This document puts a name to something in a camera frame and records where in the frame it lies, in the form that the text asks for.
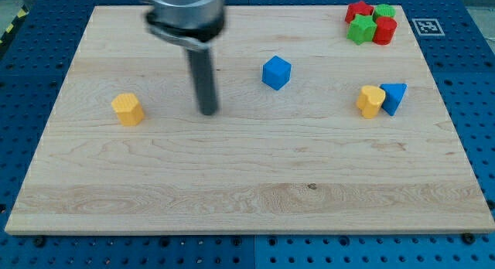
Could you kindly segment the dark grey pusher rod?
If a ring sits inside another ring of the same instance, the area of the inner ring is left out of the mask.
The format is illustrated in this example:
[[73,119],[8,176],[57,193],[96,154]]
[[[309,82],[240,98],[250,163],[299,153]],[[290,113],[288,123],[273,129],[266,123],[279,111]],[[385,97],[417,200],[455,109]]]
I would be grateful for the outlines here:
[[206,116],[214,115],[218,110],[218,101],[210,50],[187,49],[186,55],[199,111]]

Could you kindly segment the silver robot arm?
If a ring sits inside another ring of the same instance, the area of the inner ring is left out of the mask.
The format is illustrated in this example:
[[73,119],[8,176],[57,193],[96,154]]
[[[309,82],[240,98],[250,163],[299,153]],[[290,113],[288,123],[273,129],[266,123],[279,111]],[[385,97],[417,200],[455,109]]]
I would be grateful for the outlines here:
[[185,50],[200,113],[215,114],[219,106],[210,41],[224,28],[224,0],[142,1],[152,7],[145,14],[148,31]]

